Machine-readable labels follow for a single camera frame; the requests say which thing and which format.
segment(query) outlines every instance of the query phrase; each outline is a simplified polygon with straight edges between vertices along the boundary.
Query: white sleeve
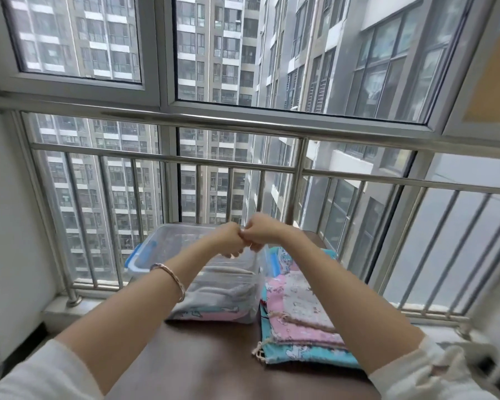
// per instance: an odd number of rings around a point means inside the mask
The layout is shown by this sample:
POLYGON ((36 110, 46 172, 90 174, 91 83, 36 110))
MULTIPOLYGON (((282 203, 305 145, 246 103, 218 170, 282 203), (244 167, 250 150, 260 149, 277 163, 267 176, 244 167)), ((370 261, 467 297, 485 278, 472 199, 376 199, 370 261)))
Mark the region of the white sleeve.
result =
POLYGON ((369 378, 383 400, 496 400, 472 379, 463 348, 443 350, 428 337, 369 378))
POLYGON ((96 381, 78 356, 51 340, 0 381, 0 400, 101 400, 96 381))

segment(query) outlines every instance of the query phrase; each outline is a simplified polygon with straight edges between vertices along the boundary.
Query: wooden tabletop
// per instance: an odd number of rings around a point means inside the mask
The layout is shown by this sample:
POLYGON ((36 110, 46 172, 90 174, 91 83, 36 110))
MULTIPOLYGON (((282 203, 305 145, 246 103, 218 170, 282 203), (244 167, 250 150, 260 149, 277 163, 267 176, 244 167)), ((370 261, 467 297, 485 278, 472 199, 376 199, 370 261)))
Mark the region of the wooden tabletop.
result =
MULTIPOLYGON (((307 235, 324 246, 315 233, 307 235)), ((252 356, 260 339, 258 322, 165 322, 107 399, 380 398, 362 371, 301 362, 265 366, 252 356)))

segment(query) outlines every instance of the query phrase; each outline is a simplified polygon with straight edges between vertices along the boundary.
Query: white wall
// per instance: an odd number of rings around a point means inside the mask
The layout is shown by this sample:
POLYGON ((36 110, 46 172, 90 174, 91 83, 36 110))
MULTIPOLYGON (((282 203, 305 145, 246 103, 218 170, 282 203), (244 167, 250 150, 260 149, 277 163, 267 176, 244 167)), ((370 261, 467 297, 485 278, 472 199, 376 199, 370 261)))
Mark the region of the white wall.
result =
POLYGON ((7 357, 56 294, 51 255, 13 129, 0 116, 0 347, 7 357))

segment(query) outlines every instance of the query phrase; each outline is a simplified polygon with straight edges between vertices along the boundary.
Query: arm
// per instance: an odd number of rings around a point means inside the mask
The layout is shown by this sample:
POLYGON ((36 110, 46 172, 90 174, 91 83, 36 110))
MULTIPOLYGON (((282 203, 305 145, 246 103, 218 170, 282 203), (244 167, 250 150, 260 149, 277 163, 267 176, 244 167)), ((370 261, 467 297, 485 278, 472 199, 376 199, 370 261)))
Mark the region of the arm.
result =
MULTIPOLYGON (((239 226, 227 223, 165 262, 188 287, 217 254, 235 256, 245 242, 239 226)), ((180 299, 180 289, 161 269, 131 283, 58 335, 92 373, 106 395, 141 353, 162 321, 180 299)))
POLYGON ((241 235, 280 244, 296 261, 335 329, 367 374, 418 349, 424 333, 384 298, 338 265, 299 229, 257 213, 241 235))

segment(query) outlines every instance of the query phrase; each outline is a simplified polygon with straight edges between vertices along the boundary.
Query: railing bar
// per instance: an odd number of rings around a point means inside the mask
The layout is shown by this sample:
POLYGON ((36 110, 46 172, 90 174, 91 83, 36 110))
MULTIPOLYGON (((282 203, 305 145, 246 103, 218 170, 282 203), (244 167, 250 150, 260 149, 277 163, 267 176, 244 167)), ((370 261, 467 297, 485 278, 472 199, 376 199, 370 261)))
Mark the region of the railing bar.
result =
POLYGON ((346 173, 341 171, 329 171, 325 169, 306 168, 304 175, 326 176, 340 178, 343 180, 380 182, 386 184, 404 185, 410 187, 426 187, 436 189, 451 189, 461 192, 476 192, 481 194, 500 194, 499 187, 486 187, 472 184, 458 184, 454 182, 440 182, 419 180, 415 178, 400 178, 373 174, 346 173))
POLYGON ((424 268, 424 265, 426 264, 426 261, 428 260, 428 257, 431 254, 431 250, 435 246, 435 243, 437 242, 437 239, 439 238, 439 235, 441 234, 441 231, 443 230, 443 227, 446 221, 448 220, 448 216, 450 215, 450 212, 454 208, 455 202, 458 200, 459 193, 460 191, 454 191, 450 198, 450 201, 446 205, 445 211, 443 212, 441 219, 439 220, 439 223, 437 223, 437 227, 435 228, 435 231, 431 236, 430 242, 427 244, 426 250, 424 250, 424 254, 422 254, 422 258, 419 262, 419 265, 417 265, 415 273, 413 274, 413 277, 411 278, 409 284, 407 285, 404 296, 402 296, 402 299, 400 300, 400 304, 398 305, 399 310, 401 310, 404 307, 407 299, 409 298, 409 295, 411 294, 411 291, 413 290, 413 287, 415 286, 417 280, 419 279, 420 273, 422 272, 422 269, 424 268))
POLYGON ((500 238, 500 225, 498 226, 498 228, 494 232, 493 237, 491 237, 491 240, 489 240, 489 243, 487 244, 487 247, 482 252, 480 258, 478 259, 478 261, 474 265, 474 268, 470 271, 470 274, 467 276, 467 280, 465 281, 463 286, 461 286, 461 289, 459 290, 457 296, 455 296, 454 301, 452 302, 452 304, 448 308, 448 311, 446 312, 447 317, 449 317, 454 312, 454 310, 458 306, 459 302, 461 302, 463 295, 465 295, 465 292, 469 288, 474 277, 476 277, 476 275, 480 271, 481 266, 484 264, 485 260, 487 259, 487 256, 491 253, 491 251, 494 248, 494 245, 496 244, 496 242, 498 241, 499 238, 500 238))
POLYGON ((259 172, 259 185, 257 187, 257 205, 255 211, 260 212, 263 208, 263 192, 265 191, 265 174, 264 170, 259 172))
POLYGON ((396 248, 394 249, 394 252, 392 254, 391 261, 389 262, 389 266, 387 267, 386 273, 383 276, 383 281, 381 282, 380 287, 378 288, 379 295, 383 295, 383 292, 385 291, 385 288, 387 287, 387 283, 389 282, 389 279, 391 278, 391 275, 393 274, 394 268, 396 266, 396 262, 398 261, 398 257, 400 256, 400 253, 402 252, 402 248, 404 247, 404 244, 407 240, 407 236, 409 235, 411 227, 413 226, 413 222, 414 222, 416 215, 420 209, 422 201, 424 200, 424 197, 426 196, 427 191, 428 191, 428 189, 426 187, 421 187, 419 190, 419 193, 415 197, 415 201, 413 202, 413 207, 411 208, 409 216, 407 216, 407 220, 406 220, 406 223, 404 225, 404 229, 402 230, 402 234, 400 235, 400 238, 398 239, 396 248))
POLYGON ((132 163, 133 195, 135 196, 135 213, 137 215, 137 228, 139 229, 139 242, 142 243, 144 241, 143 214, 141 211, 141 195, 139 194, 139 182, 137 180, 137 163, 135 162, 135 159, 131 159, 130 161, 132 163))
POLYGON ((109 231, 110 244, 114 256, 115 263, 115 271, 117 273, 117 280, 119 288, 123 288, 123 279, 122 273, 120 270, 120 260, 121 255, 119 251, 119 244, 117 243, 117 239, 115 238, 115 230, 113 226, 113 216, 111 215, 111 202, 109 201, 109 193, 108 193, 108 179, 106 176, 106 172, 104 170, 104 158, 102 156, 98 156, 98 166, 100 168, 100 178, 102 179, 102 194, 104 195, 104 204, 106 206, 106 223, 109 231))
POLYGON ((378 243, 378 241, 381 238, 380 234, 381 234, 382 227, 383 227, 383 220, 385 219, 387 211, 389 210, 389 207, 391 206, 391 202, 393 201, 393 197, 394 197, 394 194, 396 193, 396 188, 397 187, 398 187, 397 185, 393 185, 391 187, 391 190, 389 191, 389 195, 387 196, 387 200, 386 200, 385 206, 383 207, 383 210, 382 210, 382 215, 381 215, 380 220, 378 221, 378 225, 376 227, 376 233, 374 233, 374 238, 372 239, 371 246, 368 249, 368 254, 367 254, 366 258, 365 258, 365 261, 363 262, 363 267, 360 269, 360 275, 359 275, 359 277, 361 279, 365 278, 365 269, 367 268, 367 262, 374 255, 374 250, 376 248, 376 243, 378 243))
POLYGON ((339 248, 339 252, 337 253, 338 261, 341 260, 344 253, 344 248, 348 244, 348 238, 350 237, 350 233, 352 232, 353 220, 356 218, 357 209, 359 208, 359 202, 361 201, 361 197, 363 196, 363 190, 365 189, 365 185, 366 181, 360 182, 359 188, 357 189, 356 200, 353 202, 352 212, 350 213, 349 217, 347 216, 346 230, 341 235, 342 244, 341 247, 339 248))
POLYGON ((298 197, 298 186, 300 185, 302 178, 304 177, 304 159, 308 151, 309 139, 306 137, 300 137, 298 139, 298 149, 295 157, 295 173, 291 179, 291 185, 289 187, 288 199, 287 199, 287 212, 285 214, 285 223, 293 224, 294 220, 294 207, 296 205, 296 198, 298 197))
POLYGON ((81 147, 69 146, 67 144, 45 144, 45 143, 31 143, 30 147, 34 150, 46 151, 60 151, 62 153, 78 153, 78 154, 91 154, 94 156, 106 156, 115 158, 127 158, 137 160, 149 161, 164 161, 166 163, 189 164, 189 165, 208 165, 213 167, 223 168, 240 168, 240 169, 257 169, 265 171, 273 171, 276 173, 293 174, 295 167, 273 165, 273 164, 259 164, 256 162, 244 161, 224 161, 209 158, 196 158, 196 157, 183 157, 183 156, 167 156, 165 154, 154 153, 140 153, 136 151, 123 151, 123 150, 108 150, 97 149, 94 147, 81 147))
POLYGON ((194 173, 194 205, 195 205, 195 213, 194 213, 194 222, 196 224, 200 224, 200 171, 201 166, 197 165, 194 173))
POLYGON ((491 265, 489 266, 489 268, 487 269, 485 274, 482 276, 480 282, 478 283, 478 285, 474 289, 472 295, 469 297, 467 304, 465 305, 465 307, 463 309, 463 314, 467 314, 470 311, 474 302, 476 301, 476 299, 480 295, 482 289, 487 284, 487 282, 489 281, 489 279, 493 275, 494 271, 498 268, 499 264, 500 264, 500 249, 497 251, 497 253, 493 259, 493 262, 491 262, 491 265))
POLYGON ((80 206, 80 198, 78 193, 78 186, 76 185, 76 177, 74 177, 74 167, 73 160, 70 157, 70 153, 65 153, 65 162, 67 165, 67 173, 69 174, 70 179, 70 187, 72 188, 72 196, 74 197, 74 211, 76 212, 76 222, 78 223, 78 228, 80 230, 80 239, 81 243, 85 249, 85 257, 87 259, 87 266, 89 267, 89 273, 91 274, 91 278, 93 279, 94 288, 98 286, 98 280, 96 279, 96 275, 94 273, 93 267, 93 257, 91 255, 91 249, 87 244, 87 233, 85 231, 85 223, 83 221, 83 211, 80 206))
POLYGON ((229 168, 227 170, 226 223, 229 223, 231 221, 231 196, 233 195, 232 189, 233 189, 233 168, 229 168))
POLYGON ((491 194, 485 194, 483 199, 481 200, 480 206, 476 209, 476 212, 474 213, 472 219, 470 220, 469 225, 467 226, 467 228, 465 230, 465 233, 463 233, 463 235, 461 236, 459 242, 457 243, 457 246, 456 246, 454 252, 452 253, 452 256, 450 257, 450 260, 446 264, 446 267, 444 268, 444 270, 442 270, 442 273, 439 277, 439 280, 437 281, 437 283, 435 284, 435 287, 431 291, 430 296, 429 296, 426 304, 424 305, 424 309, 422 309, 422 315, 425 315, 427 313, 427 311, 430 309, 433 301, 435 300, 435 297, 437 296, 437 293, 439 293, 441 286, 443 285, 446 278, 448 277, 448 273, 450 272, 450 270, 454 266, 455 261, 458 259, 458 256, 461 253, 461 250, 463 249, 463 247, 465 246, 465 243, 469 239, 470 234, 472 233, 474 227, 476 226, 476 223, 478 223, 478 220, 479 220, 481 214, 483 213, 483 211, 485 210, 485 207, 487 206, 487 203, 489 202, 491 197, 492 197, 491 194))
POLYGON ((322 225, 322 218, 324 216, 324 209, 326 209, 326 202, 328 201, 329 188, 332 185, 332 179, 328 178, 328 183, 326 184, 326 191, 324 192, 324 200, 322 201, 322 209, 320 210, 320 215, 318 217, 317 223, 317 235, 320 233, 320 226, 322 225))

